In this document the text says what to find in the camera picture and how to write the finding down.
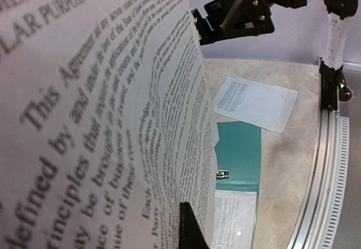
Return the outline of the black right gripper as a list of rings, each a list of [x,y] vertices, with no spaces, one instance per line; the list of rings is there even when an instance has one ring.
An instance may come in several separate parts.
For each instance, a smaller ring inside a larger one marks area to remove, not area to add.
[[[214,0],[207,3],[204,9],[209,25],[198,9],[191,10],[204,45],[275,31],[267,0]]]

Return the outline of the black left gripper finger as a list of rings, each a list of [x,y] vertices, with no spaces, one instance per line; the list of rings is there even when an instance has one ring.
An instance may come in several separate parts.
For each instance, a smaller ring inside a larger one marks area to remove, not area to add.
[[[179,248],[210,249],[189,202],[180,203]]]

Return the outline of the printed text page sheet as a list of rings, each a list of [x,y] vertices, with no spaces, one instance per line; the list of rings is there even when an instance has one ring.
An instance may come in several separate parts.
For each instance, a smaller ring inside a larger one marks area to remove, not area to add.
[[[211,248],[250,249],[253,244],[257,193],[215,191],[215,218]]]

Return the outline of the green file folder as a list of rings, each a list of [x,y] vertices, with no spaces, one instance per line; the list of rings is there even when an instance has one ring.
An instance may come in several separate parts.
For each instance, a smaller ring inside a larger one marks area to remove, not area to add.
[[[261,129],[240,121],[220,122],[218,134],[219,142],[215,147],[218,169],[228,170],[230,174],[229,179],[217,180],[216,190],[255,191],[257,218],[262,156]]]

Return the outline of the metal folder clip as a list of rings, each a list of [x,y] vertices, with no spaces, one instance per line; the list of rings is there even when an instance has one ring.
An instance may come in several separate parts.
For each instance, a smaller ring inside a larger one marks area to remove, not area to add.
[[[223,180],[229,179],[230,172],[228,170],[217,170],[216,172],[216,179]]]

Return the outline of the white paper stack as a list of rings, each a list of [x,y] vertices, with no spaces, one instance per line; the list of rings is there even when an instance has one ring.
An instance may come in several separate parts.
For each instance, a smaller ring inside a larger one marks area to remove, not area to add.
[[[214,112],[276,133],[284,133],[298,91],[228,77],[213,100]]]

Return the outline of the aluminium front rail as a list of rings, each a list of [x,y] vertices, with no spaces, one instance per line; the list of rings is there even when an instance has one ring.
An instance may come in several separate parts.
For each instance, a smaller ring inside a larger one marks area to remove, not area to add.
[[[332,248],[340,222],[349,163],[347,104],[320,110],[315,150],[300,212],[288,248]]]

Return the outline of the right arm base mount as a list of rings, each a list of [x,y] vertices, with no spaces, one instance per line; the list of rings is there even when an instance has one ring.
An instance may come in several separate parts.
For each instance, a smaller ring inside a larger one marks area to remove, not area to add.
[[[343,65],[339,69],[330,68],[319,58],[321,110],[337,111],[340,102],[352,99],[353,92],[347,86],[343,70]]]

